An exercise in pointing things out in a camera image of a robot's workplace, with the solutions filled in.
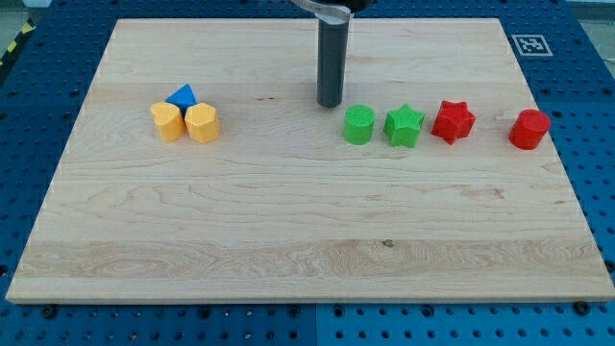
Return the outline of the silver clamp robot end mount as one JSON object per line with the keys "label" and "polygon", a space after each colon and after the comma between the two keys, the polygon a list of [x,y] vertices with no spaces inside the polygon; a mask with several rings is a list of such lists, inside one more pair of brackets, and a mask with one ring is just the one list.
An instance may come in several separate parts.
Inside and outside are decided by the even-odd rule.
{"label": "silver clamp robot end mount", "polygon": [[313,13],[327,24],[348,23],[355,13],[366,10],[373,0],[290,0],[300,9]]}

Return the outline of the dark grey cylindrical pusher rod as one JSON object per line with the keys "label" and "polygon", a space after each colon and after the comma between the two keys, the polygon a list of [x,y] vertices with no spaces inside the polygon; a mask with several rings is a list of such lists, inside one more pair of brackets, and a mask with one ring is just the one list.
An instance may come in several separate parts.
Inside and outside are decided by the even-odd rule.
{"label": "dark grey cylindrical pusher rod", "polygon": [[349,24],[318,20],[317,102],[324,108],[341,104]]}

